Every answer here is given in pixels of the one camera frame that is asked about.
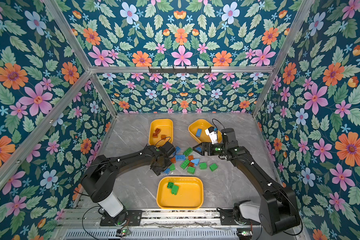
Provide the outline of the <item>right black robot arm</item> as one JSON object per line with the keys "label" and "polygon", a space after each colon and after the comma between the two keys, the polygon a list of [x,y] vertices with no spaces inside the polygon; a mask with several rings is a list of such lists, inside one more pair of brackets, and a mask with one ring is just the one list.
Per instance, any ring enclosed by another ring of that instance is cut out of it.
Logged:
{"label": "right black robot arm", "polygon": [[270,236],[303,225],[295,192],[276,182],[255,162],[249,150],[239,145],[234,129],[222,130],[221,143],[202,142],[194,146],[193,151],[201,156],[218,156],[231,162],[244,173],[258,192],[259,203],[250,200],[237,202],[232,211],[227,212],[236,223],[255,221]]}

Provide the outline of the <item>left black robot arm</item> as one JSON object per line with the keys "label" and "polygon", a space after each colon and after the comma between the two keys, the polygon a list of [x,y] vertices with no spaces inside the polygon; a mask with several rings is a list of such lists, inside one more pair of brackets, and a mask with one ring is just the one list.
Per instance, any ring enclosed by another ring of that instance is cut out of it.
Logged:
{"label": "left black robot arm", "polygon": [[100,155],[93,160],[81,178],[81,185],[91,200],[104,209],[104,216],[115,219],[126,214],[126,208],[114,193],[116,178],[134,169],[149,166],[156,176],[172,164],[176,148],[170,142],[161,147],[145,146],[142,150],[121,157]]}

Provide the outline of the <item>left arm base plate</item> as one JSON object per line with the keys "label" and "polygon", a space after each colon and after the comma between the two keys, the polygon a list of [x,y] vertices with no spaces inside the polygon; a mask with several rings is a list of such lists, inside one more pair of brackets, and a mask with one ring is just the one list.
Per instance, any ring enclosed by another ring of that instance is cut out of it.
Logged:
{"label": "left arm base plate", "polygon": [[102,214],[100,226],[102,227],[123,227],[123,226],[139,226],[142,220],[142,210],[122,210],[115,217],[111,217],[106,211]]}

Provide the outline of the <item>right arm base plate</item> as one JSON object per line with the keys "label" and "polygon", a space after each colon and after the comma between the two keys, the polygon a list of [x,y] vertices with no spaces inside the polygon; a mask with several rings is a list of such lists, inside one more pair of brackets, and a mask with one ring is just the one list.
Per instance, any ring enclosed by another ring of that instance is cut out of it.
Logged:
{"label": "right arm base plate", "polygon": [[244,219],[239,216],[233,209],[221,209],[217,208],[217,212],[220,214],[220,222],[222,226],[260,226],[261,224],[250,220]]}

